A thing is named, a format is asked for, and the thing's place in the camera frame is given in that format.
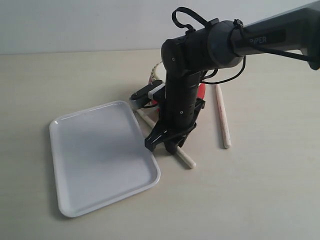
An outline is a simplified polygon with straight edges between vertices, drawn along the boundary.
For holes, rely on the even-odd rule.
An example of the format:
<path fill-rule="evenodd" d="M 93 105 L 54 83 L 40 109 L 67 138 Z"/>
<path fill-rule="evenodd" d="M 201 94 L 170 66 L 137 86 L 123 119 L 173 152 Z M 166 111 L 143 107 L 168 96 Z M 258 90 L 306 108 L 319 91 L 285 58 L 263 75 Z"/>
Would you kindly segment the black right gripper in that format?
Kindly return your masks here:
<path fill-rule="evenodd" d="M 153 152 L 163 143 L 165 150 L 176 154 L 189 134 L 196 128 L 198 115 L 205 101 L 198 98 L 202 73 L 190 71 L 174 76 L 166 73 L 164 100 L 159 102 L 158 121 L 145 138 L 144 146 Z"/>

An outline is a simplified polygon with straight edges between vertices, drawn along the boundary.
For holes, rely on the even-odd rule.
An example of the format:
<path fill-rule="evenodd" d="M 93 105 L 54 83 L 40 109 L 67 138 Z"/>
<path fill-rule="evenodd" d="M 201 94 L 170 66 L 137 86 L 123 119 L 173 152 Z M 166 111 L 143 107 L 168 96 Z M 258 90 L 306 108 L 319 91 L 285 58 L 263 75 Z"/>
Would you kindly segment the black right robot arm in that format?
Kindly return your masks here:
<path fill-rule="evenodd" d="M 170 154 L 183 146 L 205 102 L 198 98 L 199 84 L 205 73 L 245 64 L 246 57 L 272 54 L 305 61 L 313 70 L 320 67 L 320 3 L 318 1 L 275 16 L 244 25 L 241 20 L 205 20 L 186 7 L 188 14 L 202 24 L 196 30 L 182 24 L 175 14 L 171 18 L 185 35 L 167 39 L 161 47 L 166 70 L 163 98 L 158 100 L 158 121 L 145 139 L 153 151 L 164 144 Z"/>

